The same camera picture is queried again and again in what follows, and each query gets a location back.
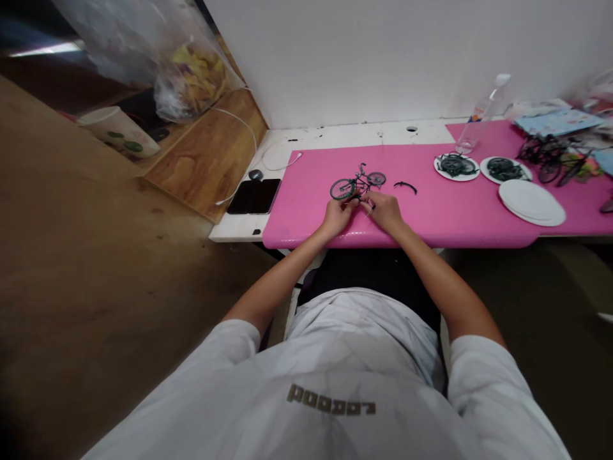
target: model bicycle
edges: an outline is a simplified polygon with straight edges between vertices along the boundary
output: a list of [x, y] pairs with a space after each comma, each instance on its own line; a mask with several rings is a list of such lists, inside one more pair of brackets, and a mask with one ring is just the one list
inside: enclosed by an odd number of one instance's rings
[[546, 137], [529, 136], [517, 158], [528, 160], [534, 165], [540, 164], [538, 179], [541, 183], [550, 183], [564, 174], [557, 182], [562, 187], [578, 175], [588, 163], [593, 152], [600, 150], [582, 144], [580, 139], [567, 139], [548, 135]]
[[355, 179], [339, 179], [330, 188], [330, 195], [334, 199], [345, 199], [354, 195], [363, 195], [370, 190], [373, 185], [377, 188], [381, 188], [381, 185], [385, 184], [385, 174], [379, 172], [371, 172], [366, 174], [362, 166], [366, 166], [366, 163], [359, 165], [359, 172], [356, 172]]

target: wooden shelf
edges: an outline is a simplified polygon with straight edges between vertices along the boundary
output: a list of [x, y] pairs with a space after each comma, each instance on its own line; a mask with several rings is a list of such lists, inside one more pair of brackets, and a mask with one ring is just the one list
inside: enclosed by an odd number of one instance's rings
[[[215, 107], [247, 123], [259, 145], [268, 128], [249, 90], [233, 91]], [[234, 192], [255, 155], [251, 131], [236, 118], [209, 110], [193, 123], [172, 126], [160, 146], [159, 154], [139, 162], [142, 181], [219, 223], [229, 202], [215, 203]]]

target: phone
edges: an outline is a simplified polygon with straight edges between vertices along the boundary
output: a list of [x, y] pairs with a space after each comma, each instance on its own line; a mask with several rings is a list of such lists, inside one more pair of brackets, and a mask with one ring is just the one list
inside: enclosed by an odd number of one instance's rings
[[247, 214], [254, 199], [255, 191], [259, 188], [260, 181], [244, 181], [238, 186], [236, 195], [228, 206], [228, 214]]
[[276, 194], [279, 191], [281, 179], [265, 179], [261, 182], [260, 187], [254, 196], [254, 199], [249, 206], [249, 214], [268, 214], [275, 202]]
[[268, 214], [273, 207], [281, 179], [241, 182], [228, 206], [228, 214]]

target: white plate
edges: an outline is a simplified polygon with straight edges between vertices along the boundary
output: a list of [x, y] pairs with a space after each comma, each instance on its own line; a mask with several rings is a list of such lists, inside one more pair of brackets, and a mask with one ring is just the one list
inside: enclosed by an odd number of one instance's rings
[[556, 219], [564, 213], [557, 199], [533, 182], [508, 180], [498, 188], [498, 194], [508, 208], [531, 219]]
[[439, 162], [440, 162], [439, 157], [435, 157], [434, 158], [434, 169], [436, 169], [436, 172], [439, 173], [441, 176], [443, 176], [446, 179], [455, 180], [457, 182], [468, 182], [469, 180], [476, 179], [477, 177], [479, 177], [479, 174], [481, 174], [481, 171], [480, 171], [480, 168], [479, 168], [479, 163], [477, 163], [471, 157], [467, 157], [466, 155], [461, 155], [462, 158], [466, 158], [472, 164], [474, 164], [474, 167], [477, 170], [476, 174], [471, 174], [470, 176], [467, 176], [465, 174], [460, 174], [459, 176], [455, 176], [455, 177], [450, 176], [448, 173], [446, 173], [444, 171], [441, 171], [439, 169]]
[[534, 225], [538, 225], [541, 227], [557, 227], [558, 225], [561, 225], [564, 223], [564, 221], [566, 220], [566, 212], [563, 211], [563, 214], [558, 216], [558, 218], [553, 218], [553, 219], [548, 219], [548, 220], [541, 220], [541, 219], [533, 219], [533, 218], [529, 218], [528, 216], [522, 215], [517, 211], [514, 211], [513, 209], [509, 208], [509, 206], [505, 203], [504, 206], [511, 211], [513, 214], [515, 214], [517, 217], [519, 217], [520, 219], [525, 220], [526, 222], [530, 222], [531, 224]]
[[[487, 177], [490, 181], [497, 183], [497, 184], [502, 184], [504, 183], [504, 181], [499, 181], [498, 179], [494, 179], [491, 175], [490, 175], [490, 171], [488, 171], [487, 169], [487, 163], [488, 161], [490, 161], [492, 158], [506, 158], [506, 157], [489, 157], [486, 158], [485, 160], [483, 160], [481, 162], [480, 165], [480, 169], [483, 171], [483, 175], [485, 177]], [[532, 171], [530, 171], [526, 166], [522, 165], [520, 162], [516, 162], [515, 160], [513, 160], [512, 158], [508, 158], [508, 160], [511, 160], [513, 162], [514, 165], [519, 165], [522, 167], [522, 169], [524, 170], [524, 172], [526, 173], [526, 176], [532, 180]]]

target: bicycle wheel parts on plate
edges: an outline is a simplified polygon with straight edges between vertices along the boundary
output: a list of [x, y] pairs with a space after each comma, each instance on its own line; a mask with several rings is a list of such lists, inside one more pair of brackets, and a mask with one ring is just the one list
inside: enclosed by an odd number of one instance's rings
[[385, 184], [385, 174], [379, 172], [371, 172], [368, 176], [368, 182], [371, 185], [381, 188], [381, 185]]
[[334, 199], [345, 199], [352, 196], [355, 189], [355, 182], [349, 179], [339, 179], [332, 184], [330, 195], [332, 195]]

